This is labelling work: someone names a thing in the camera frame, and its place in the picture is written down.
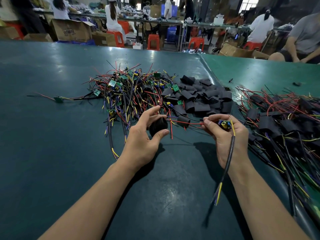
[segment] right hand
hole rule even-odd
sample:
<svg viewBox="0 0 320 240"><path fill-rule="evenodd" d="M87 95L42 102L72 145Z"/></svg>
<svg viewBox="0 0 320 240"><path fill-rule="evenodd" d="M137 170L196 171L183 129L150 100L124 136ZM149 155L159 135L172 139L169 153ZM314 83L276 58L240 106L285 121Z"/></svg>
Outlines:
<svg viewBox="0 0 320 240"><path fill-rule="evenodd" d="M216 124L216 122L218 120L230 119L233 122L233 127L235 130L234 150L230 164L230 168L234 168L240 166L240 164L242 164L244 160L250 161L248 158L248 129L234 116L228 114L213 114L209 117L204 117L204 124L201 125L202 129L210 134L216 141L217 157L219 164L223 169L226 166L233 131L232 129L230 129L229 132L223 130L222 128L220 128L220 126L218 126L218 124Z"/></svg>
<svg viewBox="0 0 320 240"><path fill-rule="evenodd" d="M300 62L300 60L299 60L299 58L298 58L298 57L294 57L294 58L292 59L292 61L293 61L293 63Z"/></svg>

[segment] ponytail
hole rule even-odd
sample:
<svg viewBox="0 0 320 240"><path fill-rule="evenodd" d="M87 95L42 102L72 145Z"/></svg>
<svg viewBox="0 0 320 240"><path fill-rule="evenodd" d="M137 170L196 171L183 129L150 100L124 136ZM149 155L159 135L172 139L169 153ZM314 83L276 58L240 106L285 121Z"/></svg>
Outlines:
<svg viewBox="0 0 320 240"><path fill-rule="evenodd" d="M110 15L111 15L111 19L112 20L115 20L116 19L116 15L117 15L117 12L116 12L116 7L115 7L115 1L110 1Z"/></svg>
<svg viewBox="0 0 320 240"><path fill-rule="evenodd" d="M264 15L264 20L267 20L270 16L270 10L267 10L265 15Z"/></svg>

